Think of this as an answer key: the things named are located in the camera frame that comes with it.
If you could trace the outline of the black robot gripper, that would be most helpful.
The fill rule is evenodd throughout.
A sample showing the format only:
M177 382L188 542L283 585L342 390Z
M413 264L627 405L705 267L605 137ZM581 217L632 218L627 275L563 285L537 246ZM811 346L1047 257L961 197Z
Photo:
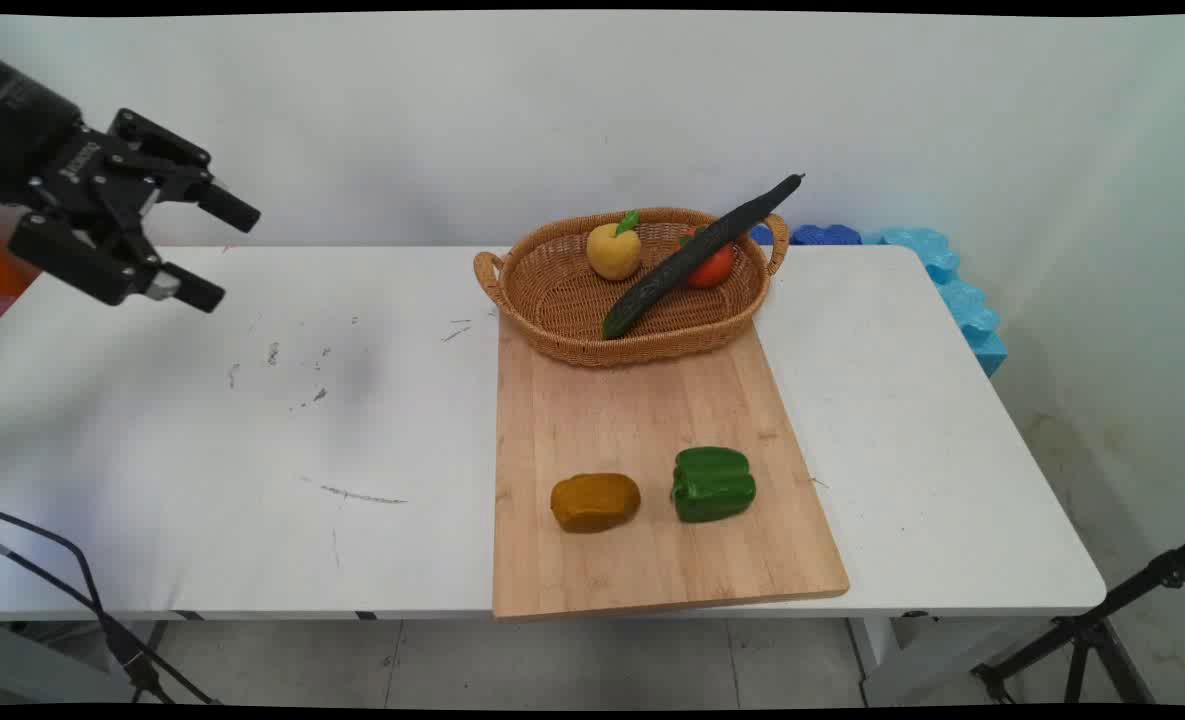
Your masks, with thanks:
M166 263L143 231L156 204L186 202L243 233L260 210L222 186L203 147L122 108L105 131L0 59L0 202L28 208L8 250L104 306L140 295L213 313L225 288Z

